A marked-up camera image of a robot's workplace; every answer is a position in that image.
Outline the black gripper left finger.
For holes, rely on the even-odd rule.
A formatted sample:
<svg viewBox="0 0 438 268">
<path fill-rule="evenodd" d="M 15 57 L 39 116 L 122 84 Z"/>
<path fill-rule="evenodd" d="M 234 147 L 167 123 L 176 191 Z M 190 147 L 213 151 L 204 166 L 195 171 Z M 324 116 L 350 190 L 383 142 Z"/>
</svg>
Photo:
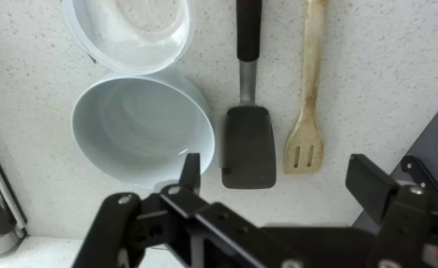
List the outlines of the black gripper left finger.
<svg viewBox="0 0 438 268">
<path fill-rule="evenodd" d="M 179 217 L 191 217 L 203 206 L 198 196 L 201 185 L 201 160 L 198 153 L 188 153 L 181 177 L 176 183 L 161 190 L 161 200 L 166 209 Z"/>
</svg>

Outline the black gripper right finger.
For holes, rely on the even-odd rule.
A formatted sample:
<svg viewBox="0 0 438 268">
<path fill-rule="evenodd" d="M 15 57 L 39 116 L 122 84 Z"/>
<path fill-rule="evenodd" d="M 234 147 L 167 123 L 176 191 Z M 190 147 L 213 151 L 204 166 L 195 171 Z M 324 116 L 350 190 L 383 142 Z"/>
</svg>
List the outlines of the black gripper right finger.
<svg viewBox="0 0 438 268">
<path fill-rule="evenodd" d="M 400 184 L 362 153 L 353 153 L 349 159 L 346 187 L 376 223 L 385 220 L 401 190 L 419 197 L 428 194 L 428 190 L 417 184 Z"/>
</svg>

